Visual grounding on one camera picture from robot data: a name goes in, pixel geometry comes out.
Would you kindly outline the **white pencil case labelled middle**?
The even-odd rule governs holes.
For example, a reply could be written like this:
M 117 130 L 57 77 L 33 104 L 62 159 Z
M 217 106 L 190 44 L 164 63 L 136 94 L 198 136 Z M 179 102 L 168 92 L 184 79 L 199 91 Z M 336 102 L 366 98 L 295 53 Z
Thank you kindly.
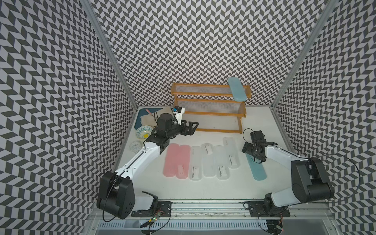
M 213 147 L 213 156 L 215 163 L 215 172 L 218 180 L 227 180 L 230 178 L 229 171 L 229 157 L 226 153 L 226 150 L 223 146 L 214 146 Z

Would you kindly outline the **white pencil case labelled left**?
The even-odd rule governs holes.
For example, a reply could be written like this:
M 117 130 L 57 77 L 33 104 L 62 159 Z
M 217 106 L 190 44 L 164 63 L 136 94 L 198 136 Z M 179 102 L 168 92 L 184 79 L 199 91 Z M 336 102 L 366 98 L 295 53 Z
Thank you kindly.
M 202 149 L 200 146 L 191 147 L 189 179 L 191 181 L 202 179 Z

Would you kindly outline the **pink pencil case labelled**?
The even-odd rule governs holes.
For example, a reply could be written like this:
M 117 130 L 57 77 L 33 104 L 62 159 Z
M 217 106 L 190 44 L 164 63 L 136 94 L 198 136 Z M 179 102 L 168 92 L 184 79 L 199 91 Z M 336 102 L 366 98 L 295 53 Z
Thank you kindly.
M 179 146 L 177 152 L 177 171 L 176 177 L 178 179 L 187 179 L 189 176 L 189 166 L 191 157 L 191 147 L 188 145 Z

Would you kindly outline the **white pencil case labelled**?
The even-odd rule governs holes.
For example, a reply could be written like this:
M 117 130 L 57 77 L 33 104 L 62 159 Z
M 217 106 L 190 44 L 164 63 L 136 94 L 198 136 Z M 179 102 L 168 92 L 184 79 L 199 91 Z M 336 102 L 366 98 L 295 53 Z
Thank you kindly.
M 214 146 L 213 147 L 213 156 L 215 163 L 215 172 L 218 180 L 227 180 L 230 178 L 229 171 L 229 157 L 226 153 L 226 150 L 223 146 Z
M 200 146 L 191 147 L 189 179 L 191 181 L 202 179 L 202 149 Z

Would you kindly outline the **teal pencil case plain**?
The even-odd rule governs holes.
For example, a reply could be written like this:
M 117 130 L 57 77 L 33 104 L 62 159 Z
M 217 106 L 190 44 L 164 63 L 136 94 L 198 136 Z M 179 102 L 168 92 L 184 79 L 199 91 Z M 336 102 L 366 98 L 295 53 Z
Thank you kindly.
M 230 77 L 228 79 L 228 85 L 233 95 L 233 100 L 236 102 L 245 102 L 247 100 L 247 95 L 245 89 L 236 77 Z

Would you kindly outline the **teal pencil case labelled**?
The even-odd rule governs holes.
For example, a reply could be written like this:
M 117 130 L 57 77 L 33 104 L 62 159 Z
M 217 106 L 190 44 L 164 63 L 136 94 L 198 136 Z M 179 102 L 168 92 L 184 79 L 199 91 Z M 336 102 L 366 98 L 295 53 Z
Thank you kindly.
M 263 168 L 263 165 L 261 164 L 261 162 L 255 162 L 254 161 L 254 157 L 249 155 L 249 154 L 245 154 L 246 155 L 246 158 L 247 158 L 247 161 L 248 161 L 248 164 L 250 166 L 250 169 L 251 169 L 251 172 L 252 172 L 252 175 L 253 175 L 253 178 L 256 180 L 256 181 L 263 181 L 267 178 L 267 175 L 266 175 L 266 172 Z

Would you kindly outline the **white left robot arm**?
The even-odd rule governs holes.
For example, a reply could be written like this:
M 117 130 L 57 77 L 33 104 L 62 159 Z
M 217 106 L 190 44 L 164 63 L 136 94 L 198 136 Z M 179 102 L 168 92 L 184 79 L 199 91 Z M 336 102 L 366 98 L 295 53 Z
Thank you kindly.
M 173 113 L 163 113 L 151 135 L 143 142 L 141 150 L 125 165 L 114 172 L 106 172 L 99 186 L 97 208 L 115 218 L 125 219 L 131 213 L 154 215 L 157 211 L 157 196 L 143 191 L 135 194 L 136 180 L 168 147 L 170 140 L 178 135 L 192 136 L 198 122 L 182 119 L 183 109 L 175 108 Z

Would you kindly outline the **white pencil case upper label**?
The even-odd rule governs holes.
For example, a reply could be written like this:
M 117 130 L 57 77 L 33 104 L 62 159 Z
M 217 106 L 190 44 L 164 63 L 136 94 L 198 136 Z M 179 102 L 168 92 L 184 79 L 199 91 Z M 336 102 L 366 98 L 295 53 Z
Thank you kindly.
M 213 146 L 212 144 L 202 144 L 202 166 L 203 174 L 205 177 L 214 177 L 215 172 L 215 161 L 213 155 Z

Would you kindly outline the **frosted white pencil case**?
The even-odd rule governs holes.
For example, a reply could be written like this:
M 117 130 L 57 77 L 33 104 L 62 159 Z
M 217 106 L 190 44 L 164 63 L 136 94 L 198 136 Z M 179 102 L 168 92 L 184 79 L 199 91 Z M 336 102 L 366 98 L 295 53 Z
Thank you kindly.
M 235 139 L 232 137 L 225 137 L 223 139 L 223 146 L 229 161 L 229 168 L 238 169 L 240 167 L 240 160 Z

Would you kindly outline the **clear glass cup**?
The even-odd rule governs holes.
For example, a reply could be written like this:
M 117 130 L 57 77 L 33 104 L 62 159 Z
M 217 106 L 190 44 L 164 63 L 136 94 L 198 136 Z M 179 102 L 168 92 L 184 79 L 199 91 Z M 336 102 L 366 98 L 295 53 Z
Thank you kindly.
M 137 153 L 142 149 L 142 147 L 143 147 L 143 144 L 142 144 L 142 142 L 140 142 L 140 141 L 133 141 L 133 142 L 129 145 L 129 149 L 130 149 L 133 153 L 135 153 L 135 154 L 137 154 Z

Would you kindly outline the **aluminium corner post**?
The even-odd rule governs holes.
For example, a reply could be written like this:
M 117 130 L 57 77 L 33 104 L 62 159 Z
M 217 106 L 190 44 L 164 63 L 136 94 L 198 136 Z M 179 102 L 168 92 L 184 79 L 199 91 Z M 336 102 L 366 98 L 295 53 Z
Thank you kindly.
M 288 73 L 284 83 L 282 84 L 280 90 L 278 91 L 275 99 L 271 104 L 271 109 L 275 110 L 280 101 L 282 100 L 283 96 L 285 95 L 287 89 L 289 88 L 291 82 L 293 81 L 294 77 L 296 76 L 299 68 L 301 67 L 302 63 L 304 62 L 306 56 L 308 55 L 311 47 L 315 43 L 316 39 L 319 37 L 323 27 L 325 26 L 328 18 L 333 13 L 336 5 L 339 1 L 330 0 L 327 2 L 323 12 L 320 14 L 316 24 L 314 25 L 310 35 L 307 38 L 307 41 L 302 47 L 300 54 L 297 56 L 296 61 L 294 62 L 290 72 Z
M 136 104 L 135 102 L 135 99 L 133 98 L 132 96 L 132 93 L 131 93 L 131 90 L 127 84 L 127 81 L 126 81 L 126 78 L 118 64 L 118 61 L 115 57 L 115 54 L 114 52 L 112 51 L 112 48 L 110 47 L 110 43 L 100 25 L 100 22 L 98 20 L 98 17 L 96 16 L 95 14 L 95 11 L 92 7 L 92 3 L 91 1 L 87 1 L 87 0 L 81 0 L 80 1 L 81 5 L 82 5 L 82 8 L 83 10 L 85 11 L 86 15 L 87 15 L 87 18 L 88 20 L 90 21 L 99 41 L 101 42 L 102 44 L 102 47 L 107 55 L 107 57 L 109 58 L 109 61 L 110 63 L 112 64 L 113 66 L 113 69 L 115 71 L 115 73 L 117 74 L 117 77 L 120 81 L 120 83 L 122 84 L 124 90 L 125 90 L 125 93 L 127 94 L 129 100 L 130 100 L 130 103 L 131 105 L 133 106 L 133 108 L 135 109 L 138 109 L 138 105 Z

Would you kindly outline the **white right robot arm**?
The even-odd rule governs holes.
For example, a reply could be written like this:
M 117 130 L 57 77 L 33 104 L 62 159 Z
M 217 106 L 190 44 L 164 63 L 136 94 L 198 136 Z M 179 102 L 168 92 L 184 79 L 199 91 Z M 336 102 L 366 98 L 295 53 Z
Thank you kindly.
M 331 199 L 334 188 L 329 180 L 323 162 L 318 158 L 304 158 L 268 142 L 262 131 L 250 133 L 251 141 L 246 141 L 242 152 L 254 158 L 257 164 L 273 160 L 291 173 L 291 186 L 265 195 L 263 201 L 248 202 L 251 217 L 267 215 L 277 217 L 288 213 L 288 207 L 303 203 Z

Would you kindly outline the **aluminium corner post right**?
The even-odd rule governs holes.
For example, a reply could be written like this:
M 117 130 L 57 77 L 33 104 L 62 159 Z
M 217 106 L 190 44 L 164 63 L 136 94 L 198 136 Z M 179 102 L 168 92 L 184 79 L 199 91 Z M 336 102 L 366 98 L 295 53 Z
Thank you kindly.
M 271 109 L 275 110 L 280 101 L 282 100 L 283 96 L 285 95 L 287 89 L 289 88 L 291 82 L 293 81 L 294 77 L 296 76 L 299 68 L 301 67 L 302 63 L 304 62 L 306 56 L 308 55 L 311 47 L 315 43 L 316 39 L 319 37 L 323 27 L 325 26 L 328 18 L 333 13 L 336 5 L 339 1 L 330 0 L 327 2 L 323 12 L 320 14 L 316 24 L 314 25 L 310 35 L 307 38 L 307 41 L 302 47 L 300 54 L 297 56 L 296 61 L 294 62 L 290 72 L 288 73 L 284 83 L 282 84 L 280 90 L 278 91 L 275 99 L 271 104 Z

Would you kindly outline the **pink pencil case left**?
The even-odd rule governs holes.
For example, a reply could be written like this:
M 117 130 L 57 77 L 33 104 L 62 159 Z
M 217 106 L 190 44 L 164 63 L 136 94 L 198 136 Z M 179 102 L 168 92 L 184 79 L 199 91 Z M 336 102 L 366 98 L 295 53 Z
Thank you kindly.
M 179 149 L 180 146 L 178 144 L 170 144 L 168 146 L 163 169 L 165 177 L 174 177 L 176 175 Z

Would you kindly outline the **aluminium corner post left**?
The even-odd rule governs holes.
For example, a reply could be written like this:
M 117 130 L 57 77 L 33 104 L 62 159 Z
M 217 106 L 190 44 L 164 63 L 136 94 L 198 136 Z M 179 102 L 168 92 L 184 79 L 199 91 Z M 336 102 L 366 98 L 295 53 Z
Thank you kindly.
M 122 84 L 124 90 L 125 90 L 125 93 L 127 94 L 129 100 L 130 100 L 130 103 L 131 105 L 133 106 L 133 108 L 135 109 L 138 109 L 138 105 L 136 104 L 135 102 L 135 99 L 133 98 L 132 96 L 132 93 L 131 93 L 131 90 L 127 84 L 127 81 L 126 81 L 126 78 L 118 64 L 118 61 L 115 57 L 115 54 L 114 52 L 112 51 L 112 48 L 110 47 L 110 43 L 100 25 L 100 22 L 98 20 L 98 17 L 96 16 L 95 14 L 95 11 L 92 7 L 92 3 L 91 1 L 87 1 L 87 0 L 81 0 L 80 1 L 81 5 L 82 5 L 82 8 L 83 10 L 85 11 L 86 15 L 87 15 L 87 18 L 88 20 L 90 21 L 99 41 L 101 42 L 102 44 L 102 47 L 107 55 L 107 57 L 109 58 L 109 61 L 110 63 L 112 64 L 113 66 L 113 69 L 115 71 L 115 73 L 117 74 L 117 77 L 120 81 L 120 83 Z

